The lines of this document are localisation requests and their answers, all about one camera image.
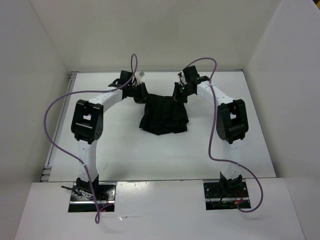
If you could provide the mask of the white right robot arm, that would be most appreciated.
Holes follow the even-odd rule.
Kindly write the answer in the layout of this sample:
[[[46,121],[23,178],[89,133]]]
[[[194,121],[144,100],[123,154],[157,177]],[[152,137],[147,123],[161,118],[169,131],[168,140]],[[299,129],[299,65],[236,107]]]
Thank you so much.
[[[240,170],[241,146],[249,130],[245,102],[234,99],[209,82],[209,77],[200,76],[194,65],[178,73],[179,82],[175,83],[173,98],[187,102],[188,96],[198,95],[207,102],[216,104],[215,132],[222,141],[223,162],[228,166],[220,172],[219,191],[229,197],[242,183]]]

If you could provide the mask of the black pleated skirt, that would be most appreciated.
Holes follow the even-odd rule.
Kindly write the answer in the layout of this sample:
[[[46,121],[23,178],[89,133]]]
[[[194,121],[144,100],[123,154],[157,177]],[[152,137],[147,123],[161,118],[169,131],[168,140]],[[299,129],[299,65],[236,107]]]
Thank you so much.
[[[154,135],[178,134],[188,130],[189,122],[184,103],[172,96],[149,94],[145,99],[144,115],[139,128]]]

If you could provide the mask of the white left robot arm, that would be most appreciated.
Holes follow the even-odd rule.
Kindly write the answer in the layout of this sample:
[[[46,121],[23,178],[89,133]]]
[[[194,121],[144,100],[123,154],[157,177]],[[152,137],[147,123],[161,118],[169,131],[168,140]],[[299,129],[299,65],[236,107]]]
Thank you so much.
[[[122,70],[103,92],[89,100],[78,100],[75,105],[71,132],[77,142],[78,157],[81,160],[76,189],[88,200],[99,196],[99,173],[97,170],[97,143],[104,130],[104,113],[125,98],[143,102],[147,88],[142,81],[144,72],[133,73]]]

